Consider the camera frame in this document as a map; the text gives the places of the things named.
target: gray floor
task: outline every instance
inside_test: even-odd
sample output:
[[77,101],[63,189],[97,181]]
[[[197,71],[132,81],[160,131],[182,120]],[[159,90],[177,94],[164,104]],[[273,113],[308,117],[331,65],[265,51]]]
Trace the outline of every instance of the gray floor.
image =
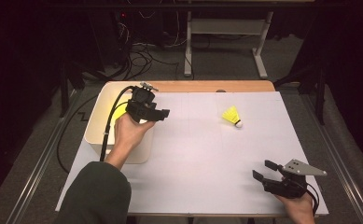
[[[192,46],[196,47],[192,54],[194,79],[196,80],[253,80],[258,78],[258,71],[250,49],[255,47],[258,39],[255,37],[240,40],[210,39],[210,47],[206,37],[194,36]],[[295,37],[284,38],[281,41],[268,40],[262,51],[269,80],[275,81],[288,74],[293,64],[302,40]],[[137,80],[175,80],[191,79],[184,77],[184,47],[159,49],[149,47],[149,52],[156,60],[175,65],[153,63],[151,68]],[[326,89],[325,126],[317,124],[313,115],[311,99],[314,95],[299,95],[298,84],[285,85],[278,89],[281,92],[287,111],[291,117],[302,148],[310,164],[328,171],[327,177],[317,177],[320,190],[327,204],[329,215],[317,219],[317,223],[363,223],[363,155],[359,151],[353,137],[347,132],[336,104]],[[88,82],[84,91],[76,99],[74,108],[87,102],[100,92],[103,83]],[[88,101],[76,113],[65,129],[59,144],[59,154],[64,166],[70,169],[77,148],[82,139],[87,121],[94,106],[95,99]],[[29,181],[30,174],[35,170],[44,149],[50,145],[49,139],[59,123],[61,111],[60,94],[53,97],[52,107],[36,123],[34,131],[17,158],[3,186],[0,188],[0,223],[6,223],[12,209],[17,204],[24,186]],[[51,223],[56,217],[54,208],[59,199],[67,174],[60,167],[56,151],[48,154],[48,166],[35,183],[36,189],[31,198],[27,198],[25,206],[12,213],[20,223]],[[181,223],[183,220],[141,218],[143,223]],[[195,223],[205,223],[206,220],[196,219]],[[246,220],[230,220],[215,218],[210,223],[243,223]],[[260,218],[256,223],[272,223],[271,219]],[[287,218],[277,218],[276,223],[290,223]]]

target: hand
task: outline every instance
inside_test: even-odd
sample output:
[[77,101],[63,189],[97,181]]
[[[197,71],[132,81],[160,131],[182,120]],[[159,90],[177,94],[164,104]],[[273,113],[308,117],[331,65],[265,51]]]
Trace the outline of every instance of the hand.
[[297,224],[314,223],[313,217],[313,199],[308,193],[305,193],[300,198],[288,199],[279,195],[273,194],[286,208],[289,217]]
[[130,152],[140,144],[144,134],[154,125],[155,122],[153,121],[139,124],[128,113],[120,116],[115,121],[115,144],[105,158],[105,162],[120,170],[123,163],[128,159]]

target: yellow shuttlecock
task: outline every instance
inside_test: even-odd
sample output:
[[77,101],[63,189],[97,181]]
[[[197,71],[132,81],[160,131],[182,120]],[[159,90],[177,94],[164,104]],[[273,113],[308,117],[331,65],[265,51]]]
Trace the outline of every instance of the yellow shuttlecock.
[[243,126],[243,123],[239,118],[239,114],[237,113],[236,106],[234,105],[222,114],[222,118],[232,122],[237,128],[241,128]]

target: white bin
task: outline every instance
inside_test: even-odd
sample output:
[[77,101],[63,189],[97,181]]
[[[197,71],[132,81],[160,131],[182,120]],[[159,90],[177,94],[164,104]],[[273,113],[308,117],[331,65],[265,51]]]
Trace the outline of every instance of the white bin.
[[[102,151],[102,144],[105,132],[105,125],[108,120],[109,113],[111,111],[112,105],[117,99],[119,93],[126,86],[120,86],[117,82],[108,82],[106,83],[96,101],[96,104],[91,112],[91,118],[88,122],[88,127],[86,128],[84,138],[85,140],[91,144],[93,149],[100,156]],[[119,104],[126,102],[132,97],[132,93],[130,91],[125,92],[123,96],[119,100]],[[120,106],[111,120],[111,129],[108,135],[108,143],[107,149],[112,149],[114,146],[115,138],[114,138],[114,124],[115,120],[124,113],[125,105]],[[152,138],[153,138],[154,128],[149,129],[146,132],[143,140],[140,145],[138,145],[129,155],[126,163],[143,163],[148,160],[151,146],[152,146]]]

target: dark sleeve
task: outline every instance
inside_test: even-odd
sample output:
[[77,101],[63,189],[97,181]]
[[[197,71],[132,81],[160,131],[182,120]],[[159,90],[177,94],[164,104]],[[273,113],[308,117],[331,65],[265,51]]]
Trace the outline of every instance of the dark sleeve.
[[79,172],[66,192],[54,223],[126,223],[131,194],[120,170],[93,161]]

